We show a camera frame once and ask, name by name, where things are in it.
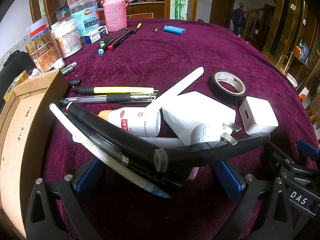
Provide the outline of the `yellow black pen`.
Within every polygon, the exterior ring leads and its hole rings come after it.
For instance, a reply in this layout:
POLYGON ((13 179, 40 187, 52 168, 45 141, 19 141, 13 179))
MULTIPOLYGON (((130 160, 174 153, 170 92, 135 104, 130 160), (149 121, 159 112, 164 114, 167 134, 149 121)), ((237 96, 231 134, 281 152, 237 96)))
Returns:
POLYGON ((82 87, 71 90, 75 94, 95 95, 113 93, 153 94, 158 89, 152 87, 82 87))

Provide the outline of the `white power adapter with prongs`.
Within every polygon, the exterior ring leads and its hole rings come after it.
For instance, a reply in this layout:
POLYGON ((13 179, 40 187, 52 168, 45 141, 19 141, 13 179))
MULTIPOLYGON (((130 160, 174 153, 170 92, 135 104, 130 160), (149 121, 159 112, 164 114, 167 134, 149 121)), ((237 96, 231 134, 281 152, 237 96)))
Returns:
POLYGON ((163 118, 184 145, 219 141, 230 135, 236 111, 199 92, 178 95, 162 106, 163 118))

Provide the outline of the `long white blue-tip pen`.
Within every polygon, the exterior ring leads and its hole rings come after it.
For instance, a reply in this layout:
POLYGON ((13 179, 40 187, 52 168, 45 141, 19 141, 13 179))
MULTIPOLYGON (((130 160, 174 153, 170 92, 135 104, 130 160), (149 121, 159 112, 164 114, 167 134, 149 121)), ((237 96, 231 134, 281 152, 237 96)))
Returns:
POLYGON ((117 162, 106 152, 93 144, 93 142, 91 142, 88 137, 86 137, 78 128, 76 128, 76 126, 67 118, 67 116, 63 114, 63 112, 57 107, 56 104, 51 103, 49 105, 49 109, 55 115, 57 120, 59 120, 59 122, 65 127, 65 129, 67 129, 67 131, 71 133, 73 140, 76 140, 77 143, 83 145, 87 150, 89 150, 89 152, 91 152, 112 170, 116 171, 119 175, 123 176, 130 182, 134 183, 135 185, 139 186, 145 191, 148 191, 151 194, 164 198, 170 197, 155 184, 130 171, 127 167, 117 162))

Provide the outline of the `clear jar orange label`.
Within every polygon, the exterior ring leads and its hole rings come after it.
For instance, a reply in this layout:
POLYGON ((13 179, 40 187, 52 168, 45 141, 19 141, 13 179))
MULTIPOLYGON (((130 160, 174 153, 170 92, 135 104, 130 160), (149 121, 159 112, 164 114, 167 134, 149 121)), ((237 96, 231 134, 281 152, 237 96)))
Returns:
POLYGON ((26 49, 41 73, 66 66, 60 48, 50 32, 34 38, 26 45, 26 49))

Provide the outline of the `black marker grey end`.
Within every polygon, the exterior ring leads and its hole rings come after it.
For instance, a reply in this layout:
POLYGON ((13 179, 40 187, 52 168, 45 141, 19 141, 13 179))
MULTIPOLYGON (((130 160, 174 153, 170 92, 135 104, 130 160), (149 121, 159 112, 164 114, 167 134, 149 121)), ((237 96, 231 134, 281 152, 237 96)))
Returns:
POLYGON ((255 150, 267 144, 269 139, 268 133, 261 132, 239 137, 235 145, 220 140, 175 148, 159 148, 154 152, 153 162, 157 172, 203 167, 255 150))

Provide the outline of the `small white charger block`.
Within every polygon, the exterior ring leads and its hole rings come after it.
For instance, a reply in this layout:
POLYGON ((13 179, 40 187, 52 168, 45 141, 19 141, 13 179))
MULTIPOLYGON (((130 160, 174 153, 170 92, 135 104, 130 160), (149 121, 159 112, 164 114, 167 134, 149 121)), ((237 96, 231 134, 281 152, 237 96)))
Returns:
POLYGON ((260 98, 247 96, 239 107, 240 116, 247 134, 266 132, 278 127, 278 120, 271 104, 260 98))

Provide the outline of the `pink knitted thermos bottle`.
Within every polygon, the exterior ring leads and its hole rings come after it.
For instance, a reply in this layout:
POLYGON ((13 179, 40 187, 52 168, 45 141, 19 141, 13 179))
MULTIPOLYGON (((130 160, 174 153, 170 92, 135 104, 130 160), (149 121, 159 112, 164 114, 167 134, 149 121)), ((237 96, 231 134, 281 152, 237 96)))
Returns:
POLYGON ((105 23, 109 32, 127 27, 126 8, 130 2, 130 0, 104 0, 105 23))

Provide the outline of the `black electrical tape roll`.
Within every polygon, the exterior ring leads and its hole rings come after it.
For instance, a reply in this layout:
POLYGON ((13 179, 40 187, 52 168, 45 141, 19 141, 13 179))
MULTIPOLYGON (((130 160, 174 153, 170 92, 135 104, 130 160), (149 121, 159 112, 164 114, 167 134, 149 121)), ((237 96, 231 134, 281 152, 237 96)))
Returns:
POLYGON ((226 71, 215 72, 209 82, 209 88, 217 100, 228 105, 237 105, 247 95, 244 82, 226 71))

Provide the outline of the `white marker pen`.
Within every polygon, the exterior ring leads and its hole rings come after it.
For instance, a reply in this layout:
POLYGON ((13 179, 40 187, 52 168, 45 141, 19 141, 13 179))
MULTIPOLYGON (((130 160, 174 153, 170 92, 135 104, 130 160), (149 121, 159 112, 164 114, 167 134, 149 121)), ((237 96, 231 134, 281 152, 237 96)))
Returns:
POLYGON ((174 97, 178 96, 186 88, 188 88, 193 82, 195 82, 204 73, 203 67, 196 68, 193 72, 188 74, 174 86, 169 88, 165 93, 155 99, 152 103, 146 106, 147 110, 160 110, 164 103, 170 101, 174 97))

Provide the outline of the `gold tip black pen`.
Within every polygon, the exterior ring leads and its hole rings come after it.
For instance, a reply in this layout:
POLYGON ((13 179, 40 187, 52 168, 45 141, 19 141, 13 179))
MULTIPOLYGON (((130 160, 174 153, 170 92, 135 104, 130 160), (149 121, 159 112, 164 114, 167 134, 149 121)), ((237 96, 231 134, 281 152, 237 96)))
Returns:
POLYGON ((133 31, 133 34, 135 34, 137 31, 139 31, 140 27, 141 27, 142 23, 139 23, 136 28, 133 31))

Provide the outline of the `white bottle orange cap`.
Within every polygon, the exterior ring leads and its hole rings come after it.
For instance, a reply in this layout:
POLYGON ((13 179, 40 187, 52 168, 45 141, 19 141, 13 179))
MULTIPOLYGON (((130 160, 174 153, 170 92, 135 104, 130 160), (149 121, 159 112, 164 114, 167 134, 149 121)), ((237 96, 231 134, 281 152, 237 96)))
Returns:
POLYGON ((160 110, 150 110, 146 107, 104 110, 98 116, 136 136, 157 137, 161 129, 160 110))

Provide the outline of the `clear black gel pen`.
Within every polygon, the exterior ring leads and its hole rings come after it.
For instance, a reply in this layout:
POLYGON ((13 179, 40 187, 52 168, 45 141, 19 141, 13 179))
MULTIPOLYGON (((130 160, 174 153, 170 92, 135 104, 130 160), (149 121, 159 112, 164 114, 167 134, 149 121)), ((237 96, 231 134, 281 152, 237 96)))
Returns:
POLYGON ((157 93, 153 93, 153 94, 119 93, 119 94, 63 98, 59 100, 59 104, 67 105, 70 102, 76 102, 76 103, 152 102, 156 98, 157 98, 157 93))

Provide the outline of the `blue cap black marker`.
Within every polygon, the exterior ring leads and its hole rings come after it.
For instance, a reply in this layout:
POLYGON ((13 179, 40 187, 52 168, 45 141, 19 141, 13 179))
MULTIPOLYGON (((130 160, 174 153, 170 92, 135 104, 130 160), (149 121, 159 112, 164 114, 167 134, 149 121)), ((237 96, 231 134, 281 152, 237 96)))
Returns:
POLYGON ((112 38, 111 40, 107 41, 106 43, 102 44, 100 46, 100 48, 98 49, 98 54, 99 55, 103 55, 106 51, 108 46, 114 42, 117 38, 119 38, 121 35, 123 35, 124 33, 126 33, 127 31, 123 32, 122 34, 117 35, 116 37, 112 38))

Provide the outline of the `green cap black marker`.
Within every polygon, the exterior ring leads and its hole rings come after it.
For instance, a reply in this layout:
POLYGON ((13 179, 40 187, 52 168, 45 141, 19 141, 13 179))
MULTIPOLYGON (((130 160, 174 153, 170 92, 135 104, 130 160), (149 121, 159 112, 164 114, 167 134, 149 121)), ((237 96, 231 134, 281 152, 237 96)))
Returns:
POLYGON ((116 37, 117 35, 122 34, 125 31, 128 31, 128 28, 123 28, 123 29, 120 29, 119 31, 116 31, 115 33, 112 33, 109 37, 107 37, 99 42, 100 46, 102 44, 106 43, 107 41, 111 40, 112 38, 116 37))

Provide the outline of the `black brush marker pen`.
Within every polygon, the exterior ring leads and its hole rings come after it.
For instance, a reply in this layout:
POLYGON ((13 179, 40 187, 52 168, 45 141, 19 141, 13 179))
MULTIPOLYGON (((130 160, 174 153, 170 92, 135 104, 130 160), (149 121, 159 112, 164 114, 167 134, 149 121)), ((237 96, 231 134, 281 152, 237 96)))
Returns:
POLYGON ((119 127, 103 120, 74 102, 70 102, 66 108, 67 111, 82 124, 86 125, 114 145, 131 154, 138 155, 143 159, 153 161, 155 150, 159 149, 155 144, 123 131, 119 127))

